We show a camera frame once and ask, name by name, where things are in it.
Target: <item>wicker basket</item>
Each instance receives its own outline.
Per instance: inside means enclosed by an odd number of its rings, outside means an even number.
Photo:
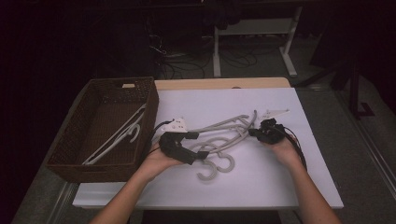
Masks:
[[[157,116],[152,77],[93,79],[78,95],[52,144],[47,167],[72,183],[126,181],[136,171]],[[143,104],[140,132],[93,165],[82,165]]]

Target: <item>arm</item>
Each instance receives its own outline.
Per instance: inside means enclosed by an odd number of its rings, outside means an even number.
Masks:
[[[285,138],[277,144],[264,145],[271,148],[278,160],[288,168],[297,193],[304,224],[341,223],[301,164],[290,141]]]
[[[168,167],[177,164],[181,162],[166,157],[159,145],[154,145],[139,169],[90,223],[125,224],[147,183]]]

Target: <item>hand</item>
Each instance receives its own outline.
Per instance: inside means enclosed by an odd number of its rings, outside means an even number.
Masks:
[[[291,168],[291,166],[297,163],[301,164],[299,155],[297,154],[294,146],[291,144],[289,139],[287,139],[286,137],[283,138],[282,141],[273,145],[269,145],[263,142],[262,144],[266,147],[271,148],[276,154],[277,159],[288,168]]]
[[[163,154],[163,152],[161,152],[160,145],[156,143],[151,147],[148,156],[140,165],[136,173],[145,177],[147,181],[151,181],[155,176],[159,175],[167,168],[180,164],[183,164],[183,162],[177,161]]]

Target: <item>white tabletop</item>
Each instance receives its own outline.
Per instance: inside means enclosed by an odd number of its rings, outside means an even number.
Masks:
[[[276,118],[293,130],[300,140],[308,173],[333,208],[343,207],[332,177],[320,154],[295,89],[234,89],[159,91],[156,123],[183,117],[188,129],[198,129],[238,115],[263,115],[267,110],[290,112]],[[256,120],[255,127],[260,126]],[[208,174],[202,162],[171,167],[151,181],[136,208],[140,209],[289,209],[298,206],[290,175],[268,148],[248,137],[225,151],[235,159],[234,169],[203,181],[197,173]],[[226,160],[209,159],[220,166]],[[74,206],[92,208],[106,205],[123,183],[89,183],[79,186]]]

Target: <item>desk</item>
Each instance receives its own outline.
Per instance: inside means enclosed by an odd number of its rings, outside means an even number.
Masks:
[[[184,89],[183,91],[162,91],[171,89],[167,86],[169,83],[157,81],[160,95],[157,123],[183,116],[188,122],[188,127],[194,129],[228,119],[232,114],[251,115],[252,107],[258,110],[259,115],[264,109],[289,108],[290,113],[277,119],[278,122],[285,124],[298,135],[307,160],[308,172],[331,207],[343,207],[295,90],[284,88],[288,83],[285,78],[270,78],[272,85],[268,85],[270,82],[266,82],[267,80],[267,78],[200,80],[203,82],[201,88],[205,91],[197,90],[200,85],[193,84],[198,80],[169,82],[175,83],[175,86],[171,85],[175,89]],[[253,88],[259,88],[260,83],[263,86],[260,89],[249,90],[209,90],[213,83],[217,84],[212,89],[220,83],[223,84],[221,86],[223,89],[227,86],[247,88],[249,86],[247,83],[255,83]],[[205,101],[207,108],[196,110],[195,105],[202,101]],[[203,171],[203,165],[198,161],[192,166],[184,164],[172,167],[147,185],[136,208],[274,210],[298,206],[288,171],[277,162],[274,154],[269,149],[262,148],[255,138],[247,138],[237,146],[227,149],[227,153],[235,157],[236,162],[234,170],[230,173],[203,182],[196,177],[197,172]],[[84,208],[102,207],[111,200],[122,185],[123,183],[81,184],[73,205]]]

